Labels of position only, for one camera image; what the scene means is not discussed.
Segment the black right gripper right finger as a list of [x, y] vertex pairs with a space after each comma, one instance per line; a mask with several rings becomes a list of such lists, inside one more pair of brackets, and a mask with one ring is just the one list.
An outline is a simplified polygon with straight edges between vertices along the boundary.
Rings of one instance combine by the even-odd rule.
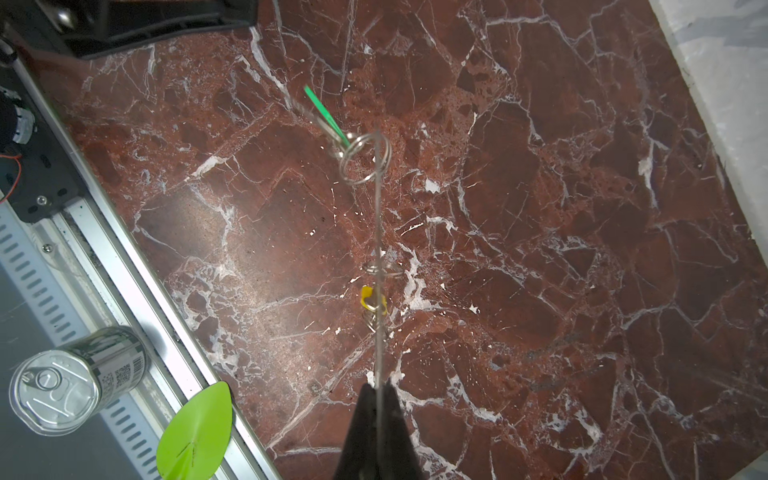
[[379, 479], [423, 479], [397, 389], [387, 382], [376, 392], [376, 470]]

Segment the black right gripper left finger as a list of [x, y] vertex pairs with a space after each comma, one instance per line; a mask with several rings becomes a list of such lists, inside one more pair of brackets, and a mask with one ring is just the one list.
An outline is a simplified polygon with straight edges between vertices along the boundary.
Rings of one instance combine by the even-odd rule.
[[333, 475], [334, 480], [378, 478], [376, 420], [376, 390], [370, 384], [364, 384]]

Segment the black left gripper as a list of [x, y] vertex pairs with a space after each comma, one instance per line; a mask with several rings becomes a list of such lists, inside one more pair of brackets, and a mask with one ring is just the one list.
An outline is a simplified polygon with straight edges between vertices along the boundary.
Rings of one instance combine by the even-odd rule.
[[30, 47], [80, 59], [187, 34], [248, 28], [257, 0], [3, 1], [1, 26]]

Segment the key with green tag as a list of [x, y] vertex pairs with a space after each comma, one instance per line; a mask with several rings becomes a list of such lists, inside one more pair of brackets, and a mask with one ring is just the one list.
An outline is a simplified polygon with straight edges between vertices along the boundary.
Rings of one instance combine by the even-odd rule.
[[304, 119], [318, 127], [336, 148], [338, 155], [343, 156], [351, 146], [348, 136], [343, 132], [334, 117], [328, 111], [327, 107], [308, 85], [303, 87], [303, 92], [312, 104], [312, 107], [309, 108], [298, 100], [292, 100], [292, 109]]

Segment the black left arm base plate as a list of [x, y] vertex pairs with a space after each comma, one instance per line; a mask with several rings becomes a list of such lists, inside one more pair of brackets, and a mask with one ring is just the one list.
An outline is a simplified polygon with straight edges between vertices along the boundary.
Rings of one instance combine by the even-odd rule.
[[15, 46], [1, 39], [1, 202], [36, 223], [87, 193]]

